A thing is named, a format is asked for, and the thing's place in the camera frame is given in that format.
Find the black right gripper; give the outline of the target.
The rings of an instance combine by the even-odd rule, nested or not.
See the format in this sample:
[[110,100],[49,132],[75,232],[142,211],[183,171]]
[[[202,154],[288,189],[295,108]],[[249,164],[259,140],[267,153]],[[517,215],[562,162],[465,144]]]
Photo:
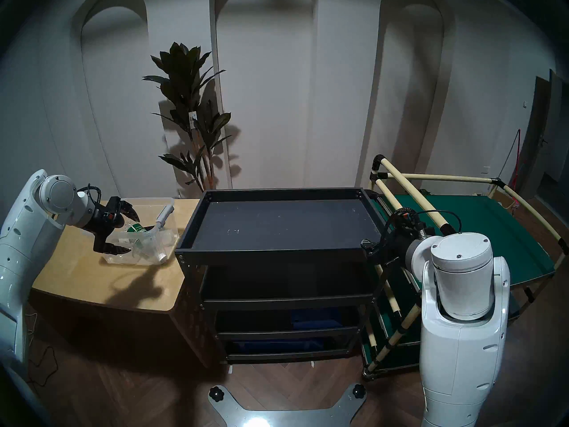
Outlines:
[[402,234],[390,234],[381,242],[373,243],[367,239],[361,241],[366,261],[372,265],[385,266],[394,260],[405,264],[407,250],[411,245],[411,237]]

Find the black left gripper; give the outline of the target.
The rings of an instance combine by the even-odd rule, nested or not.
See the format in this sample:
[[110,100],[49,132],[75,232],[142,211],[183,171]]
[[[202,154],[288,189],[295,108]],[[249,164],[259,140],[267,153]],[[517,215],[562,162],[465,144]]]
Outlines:
[[140,222],[132,205],[120,197],[111,197],[107,205],[98,203],[95,206],[93,215],[84,226],[84,230],[94,236],[94,252],[110,255],[123,255],[131,252],[130,248],[106,241],[114,229],[121,228],[124,225],[125,217],[135,223]]

